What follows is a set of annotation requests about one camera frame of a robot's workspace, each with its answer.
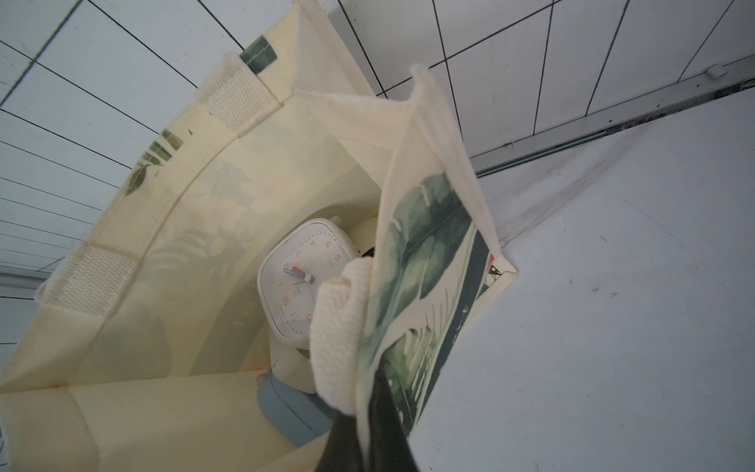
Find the white square alarm clock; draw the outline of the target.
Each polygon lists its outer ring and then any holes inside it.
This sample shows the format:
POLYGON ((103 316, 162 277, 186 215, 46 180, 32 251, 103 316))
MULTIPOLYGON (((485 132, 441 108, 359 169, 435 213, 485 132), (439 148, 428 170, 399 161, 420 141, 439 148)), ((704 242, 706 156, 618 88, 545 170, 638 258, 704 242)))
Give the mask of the white square alarm clock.
POLYGON ((285 236, 267 254, 257 277, 273 335, 306 349, 320 286, 339 277, 359 256, 351 239, 329 219, 311 219, 285 236))

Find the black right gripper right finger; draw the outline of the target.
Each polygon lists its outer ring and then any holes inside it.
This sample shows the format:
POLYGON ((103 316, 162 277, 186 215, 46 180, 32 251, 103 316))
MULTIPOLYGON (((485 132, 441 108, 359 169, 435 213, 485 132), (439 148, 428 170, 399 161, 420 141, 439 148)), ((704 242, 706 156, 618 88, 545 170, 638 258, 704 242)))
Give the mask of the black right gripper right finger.
POLYGON ((417 463, 404 436, 389 381, 377 371, 369 403, 370 446, 368 471, 418 472, 417 463))

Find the floral canvas tote bag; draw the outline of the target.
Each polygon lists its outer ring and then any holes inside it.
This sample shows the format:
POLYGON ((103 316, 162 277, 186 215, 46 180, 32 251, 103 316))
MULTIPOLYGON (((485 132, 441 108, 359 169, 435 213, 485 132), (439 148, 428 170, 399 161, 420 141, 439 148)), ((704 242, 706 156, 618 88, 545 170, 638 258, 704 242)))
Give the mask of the floral canvas tote bag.
POLYGON ((315 471, 257 379, 356 418, 385 373, 404 436, 460 334, 516 279, 444 90, 378 98, 316 1, 227 53, 37 291, 1 373, 12 471, 315 471), (359 250, 320 286, 309 346, 273 335, 267 254, 314 218, 359 250))

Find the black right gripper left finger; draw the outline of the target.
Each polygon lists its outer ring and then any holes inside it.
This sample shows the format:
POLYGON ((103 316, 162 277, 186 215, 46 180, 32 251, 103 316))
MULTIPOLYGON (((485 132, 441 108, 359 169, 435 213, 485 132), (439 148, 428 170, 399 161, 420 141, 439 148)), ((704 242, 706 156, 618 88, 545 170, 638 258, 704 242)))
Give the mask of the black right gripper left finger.
POLYGON ((338 413, 316 472, 360 472, 363 456, 357 435, 356 418, 338 413))

